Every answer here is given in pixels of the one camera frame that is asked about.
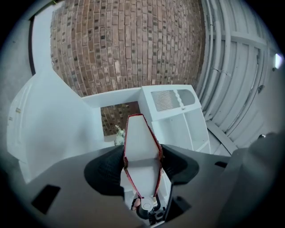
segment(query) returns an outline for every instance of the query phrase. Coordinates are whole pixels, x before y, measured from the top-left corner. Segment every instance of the white cabinet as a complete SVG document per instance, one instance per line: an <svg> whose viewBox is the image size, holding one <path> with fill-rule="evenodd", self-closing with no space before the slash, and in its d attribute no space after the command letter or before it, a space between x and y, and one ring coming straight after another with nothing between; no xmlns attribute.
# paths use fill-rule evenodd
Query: white cabinet
<svg viewBox="0 0 285 228"><path fill-rule="evenodd" d="M147 121L160 144L210 154L201 104L191 85L152 85L143 87L142 92L148 106Z"/></svg>

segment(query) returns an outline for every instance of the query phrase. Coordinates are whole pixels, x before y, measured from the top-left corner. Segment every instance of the brick wall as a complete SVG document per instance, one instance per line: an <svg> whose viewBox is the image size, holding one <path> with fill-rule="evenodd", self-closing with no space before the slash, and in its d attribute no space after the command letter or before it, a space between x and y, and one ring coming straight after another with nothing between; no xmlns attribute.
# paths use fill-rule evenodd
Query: brick wall
<svg viewBox="0 0 285 228"><path fill-rule="evenodd" d="M54 70L79 96L198 82L205 28L200 0L66 0L53 13ZM104 134L137 103L102 108Z"/></svg>

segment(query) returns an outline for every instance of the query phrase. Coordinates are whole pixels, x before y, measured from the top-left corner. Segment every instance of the corrugated metal wall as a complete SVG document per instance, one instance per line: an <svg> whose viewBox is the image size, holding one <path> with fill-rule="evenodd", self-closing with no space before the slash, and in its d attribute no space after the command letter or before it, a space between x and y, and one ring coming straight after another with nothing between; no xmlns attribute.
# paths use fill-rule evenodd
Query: corrugated metal wall
<svg viewBox="0 0 285 228"><path fill-rule="evenodd" d="M208 43L197 88L203 113L220 129L217 138L230 139L238 148L248 147L260 134L268 133L256 100L258 88L268 82L277 48L259 16L245 2L204 0L203 8Z"/></svg>

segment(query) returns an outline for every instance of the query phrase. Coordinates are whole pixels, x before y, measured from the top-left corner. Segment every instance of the light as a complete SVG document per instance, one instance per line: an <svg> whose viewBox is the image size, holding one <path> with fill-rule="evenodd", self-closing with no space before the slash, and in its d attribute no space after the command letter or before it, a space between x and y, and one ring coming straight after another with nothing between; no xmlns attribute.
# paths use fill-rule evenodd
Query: light
<svg viewBox="0 0 285 228"><path fill-rule="evenodd" d="M276 69L280 68L282 62L283 62L282 56L279 55L279 54L275 54L274 55L274 60L273 60L273 67L276 68Z"/></svg>

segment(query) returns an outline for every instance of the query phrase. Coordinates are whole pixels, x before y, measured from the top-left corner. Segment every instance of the gray floor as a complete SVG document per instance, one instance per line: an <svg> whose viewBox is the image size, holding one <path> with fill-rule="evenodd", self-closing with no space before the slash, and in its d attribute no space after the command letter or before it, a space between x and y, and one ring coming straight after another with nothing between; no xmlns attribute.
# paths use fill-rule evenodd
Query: gray floor
<svg viewBox="0 0 285 228"><path fill-rule="evenodd" d="M0 53L0 161L1 166L11 175L11 180L19 176L19 168L17 159L7 152L7 115L12 100L32 77L28 53L29 26L30 21L20 20Z"/></svg>

